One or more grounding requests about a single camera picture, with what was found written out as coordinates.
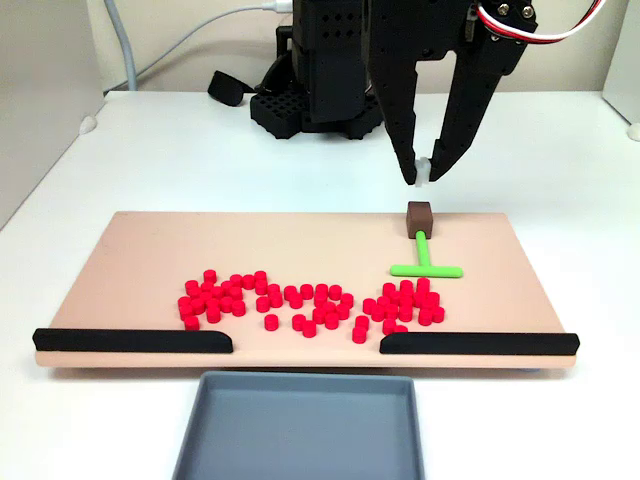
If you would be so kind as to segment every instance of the gray tray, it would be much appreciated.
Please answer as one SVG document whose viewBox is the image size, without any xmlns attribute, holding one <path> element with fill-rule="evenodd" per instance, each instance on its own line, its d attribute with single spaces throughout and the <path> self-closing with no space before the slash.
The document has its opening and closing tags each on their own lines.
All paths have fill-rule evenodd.
<svg viewBox="0 0 640 480">
<path fill-rule="evenodd" d="M 176 480 L 424 480 L 413 381 L 208 372 Z"/>
</svg>

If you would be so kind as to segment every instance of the white table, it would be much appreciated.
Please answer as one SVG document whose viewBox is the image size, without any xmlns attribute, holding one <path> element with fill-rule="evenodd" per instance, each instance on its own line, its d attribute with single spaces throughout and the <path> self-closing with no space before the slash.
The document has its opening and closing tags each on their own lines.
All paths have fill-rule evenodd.
<svg viewBox="0 0 640 480">
<path fill-rule="evenodd" d="M 429 156 L 446 96 L 420 96 Z M 640 144 L 597 93 L 496 95 L 471 151 L 407 187 L 382 128 L 275 140 L 199 93 L 112 93 L 0 233 L 0 478 L 168 478 L 199 370 L 48 370 L 46 327 L 116 210 L 506 212 L 567 331 L 570 371 L 416 378 L 427 478 L 637 472 Z"/>
</svg>

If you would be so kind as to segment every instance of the white cable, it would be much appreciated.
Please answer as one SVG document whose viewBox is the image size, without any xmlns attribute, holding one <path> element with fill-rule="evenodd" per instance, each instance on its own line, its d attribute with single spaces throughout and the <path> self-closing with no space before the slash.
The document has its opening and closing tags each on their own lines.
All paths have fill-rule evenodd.
<svg viewBox="0 0 640 480">
<path fill-rule="evenodd" d="M 572 28 L 568 32 L 558 33 L 558 34 L 553 34 L 553 35 L 543 35 L 543 34 L 535 34 L 535 33 L 525 32 L 524 30 L 519 30 L 517 28 L 510 27 L 509 25 L 505 25 L 504 23 L 499 22 L 494 17 L 489 15 L 487 13 L 487 11 L 484 9 L 484 7 L 482 6 L 482 4 L 478 5 L 478 11 L 487 19 L 487 21 L 489 23 L 491 23 L 492 25 L 494 25 L 494 26 L 496 26 L 496 27 L 498 27 L 498 28 L 500 28 L 502 30 L 505 30 L 506 32 L 513 33 L 513 34 L 516 34 L 516 35 L 522 35 L 522 36 L 530 38 L 532 40 L 554 41 L 554 40 L 562 40 L 562 39 L 565 39 L 567 37 L 570 37 L 571 35 L 573 35 L 575 33 L 578 33 L 580 30 L 582 30 L 584 27 L 586 27 L 589 23 L 591 23 L 591 20 L 593 20 L 595 18 L 595 16 L 598 14 L 598 12 L 600 12 L 600 10 L 602 10 L 602 7 L 604 7 L 605 3 L 607 3 L 607 0 L 602 0 L 602 2 L 593 10 L 593 12 L 589 16 L 589 18 L 587 18 L 580 25 L 576 25 L 574 28 Z"/>
<path fill-rule="evenodd" d="M 215 15 L 214 17 L 211 17 L 210 19 L 205 20 L 204 22 L 202 22 L 201 24 L 196 26 L 194 29 L 192 29 L 189 33 L 187 33 L 180 40 L 178 40 L 176 43 L 174 43 L 173 46 L 171 46 L 167 50 L 165 50 L 165 52 L 162 53 L 153 62 L 151 62 L 150 64 L 145 66 L 139 72 L 137 72 L 136 76 L 142 75 L 147 70 L 149 70 L 151 67 L 155 66 L 160 60 L 162 60 L 164 57 L 166 57 L 171 52 L 173 52 L 176 48 L 178 48 L 180 45 L 182 45 L 182 43 L 184 43 L 185 40 L 187 40 L 189 37 L 191 37 L 194 33 L 196 33 L 201 28 L 206 27 L 207 25 L 209 25 L 211 22 L 215 22 L 216 20 L 219 20 L 219 19 L 221 19 L 223 17 L 232 15 L 234 13 L 247 12 L 249 10 L 271 10 L 271 11 L 278 12 L 278 13 L 291 13 L 293 11 L 293 5 L 292 5 L 292 0 L 276 0 L 275 2 L 265 2 L 265 3 L 261 4 L 261 5 L 248 5 L 248 6 L 245 6 L 245 7 L 238 7 L 238 8 L 234 8 L 232 10 L 228 10 L 226 12 L 220 13 L 218 15 Z M 108 92 L 110 90 L 113 90 L 114 88 L 122 87 L 126 83 L 127 83 L 127 81 L 125 80 L 123 82 L 118 83 L 117 85 L 114 85 L 114 86 L 108 88 L 105 91 Z"/>
</svg>

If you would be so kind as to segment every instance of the green plastic piece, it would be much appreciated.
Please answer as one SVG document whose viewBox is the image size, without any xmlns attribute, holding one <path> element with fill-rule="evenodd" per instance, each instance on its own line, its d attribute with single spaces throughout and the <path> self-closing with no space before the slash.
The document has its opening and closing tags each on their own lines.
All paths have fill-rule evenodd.
<svg viewBox="0 0 640 480">
<path fill-rule="evenodd" d="M 419 265 L 393 265 L 391 275 L 394 277 L 462 277 L 462 268 L 460 267 L 435 267 L 431 265 L 427 236 L 422 230 L 416 232 L 416 247 Z"/>
<path fill-rule="evenodd" d="M 434 267 L 432 265 L 393 265 L 391 275 L 394 277 L 437 277 L 460 278 L 460 267 Z"/>
<path fill-rule="evenodd" d="M 416 232 L 416 246 L 418 247 L 418 264 L 423 267 L 430 266 L 429 244 L 427 243 L 427 236 L 422 230 Z"/>
</svg>

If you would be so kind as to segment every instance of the peach board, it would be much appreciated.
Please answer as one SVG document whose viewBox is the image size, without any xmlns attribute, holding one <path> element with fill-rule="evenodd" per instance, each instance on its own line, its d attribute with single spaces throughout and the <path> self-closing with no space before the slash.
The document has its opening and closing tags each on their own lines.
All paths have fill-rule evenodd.
<svg viewBox="0 0 640 480">
<path fill-rule="evenodd" d="M 429 241 L 434 265 L 464 269 L 460 279 L 431 279 L 445 321 L 409 331 L 545 332 L 564 330 L 507 217 L 436 214 Z M 233 339 L 232 354 L 37 352 L 38 364 L 58 367 L 569 367 L 575 356 L 381 355 L 381 324 L 372 322 L 363 345 L 351 341 L 362 300 L 396 282 L 392 264 L 417 264 L 404 214 L 118 212 L 87 261 L 52 328 L 182 329 L 176 301 L 184 282 L 202 281 L 213 268 L 219 281 L 265 270 L 281 287 L 337 283 L 356 305 L 337 330 L 319 328 L 304 338 L 291 328 L 294 313 L 311 314 L 312 302 L 275 313 L 268 332 L 256 295 L 245 293 L 247 315 L 226 315 L 203 329 Z"/>
</svg>

